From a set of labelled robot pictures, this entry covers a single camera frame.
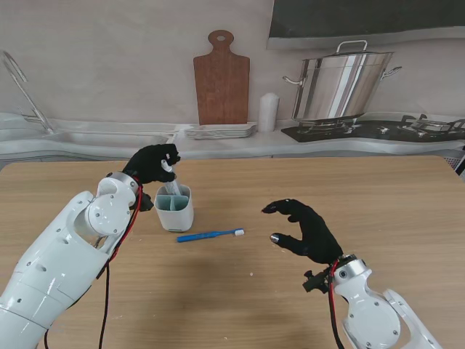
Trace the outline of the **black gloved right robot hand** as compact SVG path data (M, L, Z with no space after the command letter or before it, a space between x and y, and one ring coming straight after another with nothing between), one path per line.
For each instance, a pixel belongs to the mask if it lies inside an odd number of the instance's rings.
M273 233L270 240L283 249L311 259L319 264L330 265L343 255L343 250L330 232L324 219L310 206L296 199L286 198L268 204L265 214L279 212L288 215L289 222L299 223L302 237L294 238L282 233Z

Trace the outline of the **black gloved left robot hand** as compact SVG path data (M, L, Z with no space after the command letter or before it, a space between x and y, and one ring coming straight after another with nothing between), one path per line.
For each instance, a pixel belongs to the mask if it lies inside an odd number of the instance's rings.
M141 184L172 182L176 179L176 175L162 167L163 160L171 167L180 161L175 144L149 145L139 149L130 158L122 172L136 178Z

